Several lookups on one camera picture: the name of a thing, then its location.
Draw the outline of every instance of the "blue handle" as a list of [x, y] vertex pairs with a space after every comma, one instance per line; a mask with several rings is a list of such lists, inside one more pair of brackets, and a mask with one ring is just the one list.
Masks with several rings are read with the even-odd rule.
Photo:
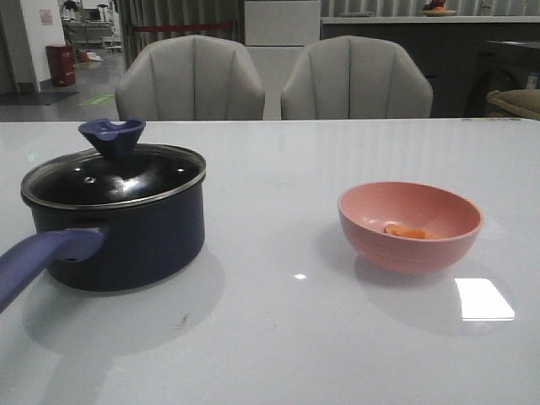
[[136, 118], [120, 125], [100, 118], [81, 124], [78, 130], [105, 159], [114, 160], [124, 159], [132, 153], [145, 126], [145, 121]]
[[103, 245], [99, 229], [52, 230], [32, 235], [0, 257], [0, 312], [54, 260], [80, 262]]

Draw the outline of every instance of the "navy blue saucepan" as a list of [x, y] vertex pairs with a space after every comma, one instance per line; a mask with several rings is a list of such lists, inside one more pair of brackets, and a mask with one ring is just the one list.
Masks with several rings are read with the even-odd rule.
[[45, 268], [77, 289], [151, 284], [182, 269], [204, 242], [204, 158], [137, 144], [145, 122], [84, 123], [94, 148], [45, 162], [21, 182], [36, 235], [0, 257], [0, 311]]

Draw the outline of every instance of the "gray curtain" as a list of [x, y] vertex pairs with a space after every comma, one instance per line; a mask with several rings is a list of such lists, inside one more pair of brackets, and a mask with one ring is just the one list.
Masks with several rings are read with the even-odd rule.
[[[127, 68], [149, 43], [182, 35], [201, 34], [242, 41], [242, 0], [121, 0], [121, 15]], [[166, 25], [223, 24], [234, 21], [234, 28], [136, 32], [134, 27]]]

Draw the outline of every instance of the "lid knob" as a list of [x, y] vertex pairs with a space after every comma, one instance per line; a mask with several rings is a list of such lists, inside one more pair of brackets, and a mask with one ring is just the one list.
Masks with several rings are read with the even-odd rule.
[[105, 159], [119, 160], [129, 156], [143, 133], [146, 122], [136, 118], [113, 124], [107, 118], [85, 122], [78, 127]]

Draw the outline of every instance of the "red trash can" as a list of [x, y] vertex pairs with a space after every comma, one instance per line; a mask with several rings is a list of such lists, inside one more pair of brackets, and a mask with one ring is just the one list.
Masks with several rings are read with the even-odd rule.
[[48, 45], [46, 53], [52, 84], [55, 86], [74, 84], [75, 69], [73, 68], [72, 47], [69, 45]]

